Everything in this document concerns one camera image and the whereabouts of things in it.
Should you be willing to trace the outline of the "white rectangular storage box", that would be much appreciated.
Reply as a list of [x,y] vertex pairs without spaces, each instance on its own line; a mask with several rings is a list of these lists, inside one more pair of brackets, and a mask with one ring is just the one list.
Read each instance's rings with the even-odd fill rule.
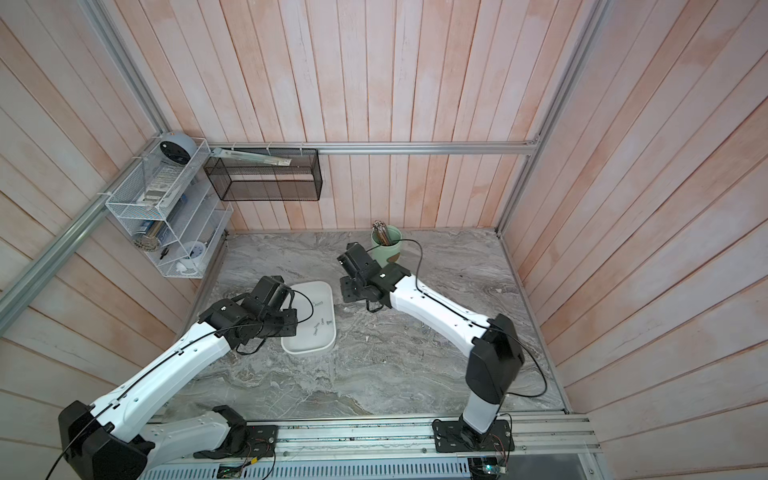
[[296,291],[293,307],[299,320],[296,334],[283,337],[283,350],[296,357],[320,355],[329,352],[336,340],[337,329],[331,286],[322,281],[311,281],[291,286]]

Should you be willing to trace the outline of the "pile of metal screws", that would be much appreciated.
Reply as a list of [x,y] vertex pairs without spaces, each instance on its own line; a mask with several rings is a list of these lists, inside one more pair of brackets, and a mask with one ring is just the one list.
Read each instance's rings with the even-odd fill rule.
[[313,336],[334,329],[335,315],[333,304],[330,300],[323,299],[313,302],[314,310],[311,318],[306,322]]

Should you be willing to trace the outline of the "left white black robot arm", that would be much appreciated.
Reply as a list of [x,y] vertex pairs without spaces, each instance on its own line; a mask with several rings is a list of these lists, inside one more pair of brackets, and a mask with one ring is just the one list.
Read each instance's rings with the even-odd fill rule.
[[137,479],[192,456],[251,461],[271,456],[277,429],[251,427],[233,408],[152,427],[156,412],[198,373],[251,340],[293,336],[296,291],[280,276],[249,293],[212,304],[182,337],[131,379],[90,404],[74,401],[58,416],[61,457],[81,479]]

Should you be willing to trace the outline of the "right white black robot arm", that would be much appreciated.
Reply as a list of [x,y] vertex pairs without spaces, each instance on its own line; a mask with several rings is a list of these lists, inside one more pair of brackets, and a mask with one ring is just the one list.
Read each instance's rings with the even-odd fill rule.
[[353,242],[337,261],[346,303],[364,301],[407,314],[445,337],[467,358],[465,382],[470,396],[458,426],[462,434],[482,438],[491,430],[506,394],[522,369],[523,345],[511,319],[490,318],[438,294],[407,268],[384,266]]

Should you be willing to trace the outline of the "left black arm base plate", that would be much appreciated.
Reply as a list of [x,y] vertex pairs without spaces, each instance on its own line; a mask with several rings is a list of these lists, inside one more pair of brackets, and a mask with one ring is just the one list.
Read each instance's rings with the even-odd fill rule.
[[211,455],[214,459],[273,456],[278,430],[277,425],[234,426]]

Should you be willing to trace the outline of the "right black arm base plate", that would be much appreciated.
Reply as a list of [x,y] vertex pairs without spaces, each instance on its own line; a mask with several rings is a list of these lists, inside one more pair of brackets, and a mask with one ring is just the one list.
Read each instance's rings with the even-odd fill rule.
[[496,419],[489,430],[478,433],[462,419],[442,421],[435,419],[432,424],[435,449],[438,453],[503,452],[515,450],[510,423]]

